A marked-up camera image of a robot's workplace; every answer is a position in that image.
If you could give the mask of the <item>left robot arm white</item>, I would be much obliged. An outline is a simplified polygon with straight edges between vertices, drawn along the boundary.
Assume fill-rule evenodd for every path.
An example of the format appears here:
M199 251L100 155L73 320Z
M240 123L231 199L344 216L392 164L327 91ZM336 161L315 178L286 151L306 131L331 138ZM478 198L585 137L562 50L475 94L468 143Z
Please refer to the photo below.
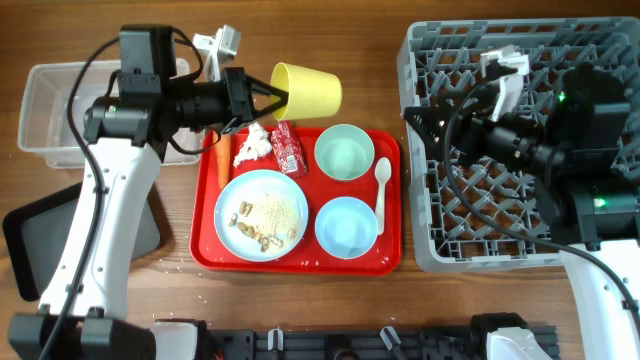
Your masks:
M8 340L23 359L211 359L216 345L197 320L127 319L127 282L149 192L174 135L187 128L230 135L264 116L256 95L288 93L232 65L231 26L187 36L170 25L125 25L120 66L71 132L85 158L67 241L34 314L17 313Z

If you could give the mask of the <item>yellow plastic cup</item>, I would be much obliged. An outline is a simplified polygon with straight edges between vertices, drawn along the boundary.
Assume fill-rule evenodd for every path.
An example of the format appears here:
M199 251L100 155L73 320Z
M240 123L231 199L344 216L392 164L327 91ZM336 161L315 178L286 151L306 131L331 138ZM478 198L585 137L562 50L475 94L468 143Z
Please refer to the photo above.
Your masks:
M331 73L280 62L270 85L288 93L287 104L273 113L277 121L329 117L341 107L342 84Z

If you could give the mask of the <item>mint green bowl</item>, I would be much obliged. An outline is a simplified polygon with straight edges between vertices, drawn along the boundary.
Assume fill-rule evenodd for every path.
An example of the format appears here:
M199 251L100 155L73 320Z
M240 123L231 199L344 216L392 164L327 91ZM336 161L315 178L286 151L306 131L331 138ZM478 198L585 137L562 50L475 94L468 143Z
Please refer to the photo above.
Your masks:
M321 133L313 154L316 164L329 178L352 181L371 168L375 148L372 138L363 129L338 124Z

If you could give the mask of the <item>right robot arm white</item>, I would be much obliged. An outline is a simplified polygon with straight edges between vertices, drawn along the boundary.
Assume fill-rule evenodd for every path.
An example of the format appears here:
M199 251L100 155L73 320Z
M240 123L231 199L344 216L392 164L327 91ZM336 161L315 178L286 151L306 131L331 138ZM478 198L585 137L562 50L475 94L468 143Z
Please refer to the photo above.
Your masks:
M562 79L543 127L515 116L509 98L526 68L491 62L465 93L403 117L446 171L488 157L535 179L547 246L568 275L590 359L639 355L639 190L613 168L630 106L615 77L582 64Z

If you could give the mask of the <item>light blue bowl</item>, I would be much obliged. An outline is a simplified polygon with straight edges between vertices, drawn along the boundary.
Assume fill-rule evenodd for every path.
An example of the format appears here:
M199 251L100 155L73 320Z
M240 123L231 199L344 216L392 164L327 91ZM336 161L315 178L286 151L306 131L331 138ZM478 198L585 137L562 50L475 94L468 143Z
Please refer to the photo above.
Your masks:
M372 208L355 197L337 197L319 210L314 232L320 247L334 258L353 260L368 253L378 238Z

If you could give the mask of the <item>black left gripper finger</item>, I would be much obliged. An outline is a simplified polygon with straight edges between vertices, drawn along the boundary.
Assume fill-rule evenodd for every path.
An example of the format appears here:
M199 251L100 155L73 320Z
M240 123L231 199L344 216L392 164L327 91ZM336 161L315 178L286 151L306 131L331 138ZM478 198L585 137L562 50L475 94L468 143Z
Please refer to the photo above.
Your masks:
M251 92L256 92L264 96L287 97L288 92L270 84L267 84L250 75L246 76L246 82Z
M287 100L280 99L275 103L272 103L262 109L257 109L255 106L254 99L251 99L249 102L250 114L251 114L249 122L255 122L265 116L271 115L275 113L277 110L283 109L287 104L288 104Z

